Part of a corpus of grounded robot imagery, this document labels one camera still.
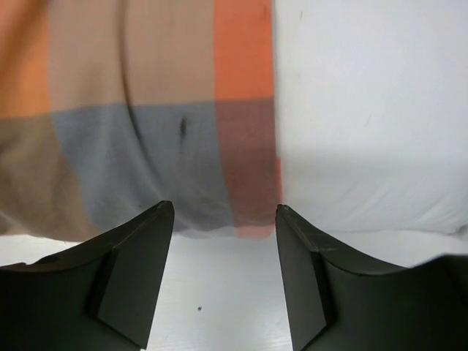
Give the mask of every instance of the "plaid blanket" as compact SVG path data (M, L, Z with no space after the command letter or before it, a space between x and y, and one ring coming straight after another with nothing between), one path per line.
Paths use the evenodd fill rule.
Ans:
M278 167L271 0L0 0L1 233L262 237Z

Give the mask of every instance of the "beige square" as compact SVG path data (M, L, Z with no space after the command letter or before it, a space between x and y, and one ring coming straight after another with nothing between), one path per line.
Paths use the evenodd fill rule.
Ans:
M127 13L132 103L214 99L214 0L131 0Z
M48 69L54 110L125 101L121 2L49 2Z

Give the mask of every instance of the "dark stain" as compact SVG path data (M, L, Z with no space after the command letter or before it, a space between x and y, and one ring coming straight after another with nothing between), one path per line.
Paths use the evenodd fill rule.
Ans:
M178 128L179 131L179 137L181 139L181 143L184 141L186 135L187 135L187 118L186 116L183 116L181 119L181 124Z
M271 19L271 16L270 16L270 9L268 8L268 6L264 6L263 7L263 18L265 20L270 20Z
M468 224L463 224L457 231L457 234L465 234L468 233Z

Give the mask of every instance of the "black plastic part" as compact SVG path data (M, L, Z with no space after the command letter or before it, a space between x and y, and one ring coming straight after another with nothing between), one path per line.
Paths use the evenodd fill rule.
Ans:
M276 213L294 351L468 350L468 257L402 268Z
M173 223L163 202L33 265L0 267L0 350L146 348Z

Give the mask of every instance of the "orange square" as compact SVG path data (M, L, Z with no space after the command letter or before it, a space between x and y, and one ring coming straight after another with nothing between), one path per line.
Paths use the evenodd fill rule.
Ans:
M272 233L279 203L273 98L216 102L224 181L238 235Z
M271 0L215 0L216 100L273 96Z
M50 112L47 2L0 2L0 118Z

